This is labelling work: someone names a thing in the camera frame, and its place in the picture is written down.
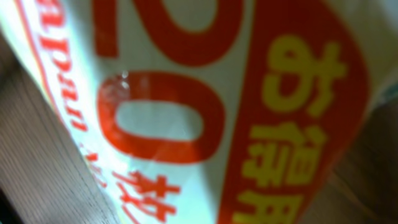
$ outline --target wooden surface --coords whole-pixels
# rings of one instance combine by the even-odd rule
[[[0,188],[25,223],[118,223],[31,79],[16,64],[0,72]],[[393,102],[373,114],[300,223],[398,223],[396,133]]]

